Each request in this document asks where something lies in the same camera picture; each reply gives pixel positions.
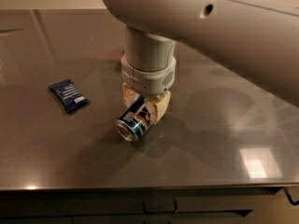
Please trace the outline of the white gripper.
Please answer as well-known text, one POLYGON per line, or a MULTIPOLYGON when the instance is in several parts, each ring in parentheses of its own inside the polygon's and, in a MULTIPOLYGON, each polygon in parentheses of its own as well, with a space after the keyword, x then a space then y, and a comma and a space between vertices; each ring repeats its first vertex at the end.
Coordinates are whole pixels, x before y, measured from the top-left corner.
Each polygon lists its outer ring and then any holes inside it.
POLYGON ((158 95, 145 99, 150 123, 156 124, 168 108, 171 98, 171 92, 168 90, 175 81, 176 64, 176 59, 172 57, 170 64, 160 71, 141 71, 131 66, 122 56, 122 94, 125 106, 130 107, 139 98, 139 94, 158 95))

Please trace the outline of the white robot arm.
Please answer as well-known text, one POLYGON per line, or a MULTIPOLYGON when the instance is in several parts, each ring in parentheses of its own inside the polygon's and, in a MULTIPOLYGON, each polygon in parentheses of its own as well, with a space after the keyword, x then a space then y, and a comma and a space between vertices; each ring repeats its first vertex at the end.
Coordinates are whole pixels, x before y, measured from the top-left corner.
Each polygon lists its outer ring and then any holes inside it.
POLYGON ((167 90, 183 43, 276 97, 299 105, 299 11, 252 0, 103 0, 125 24, 121 72, 129 87, 167 90))

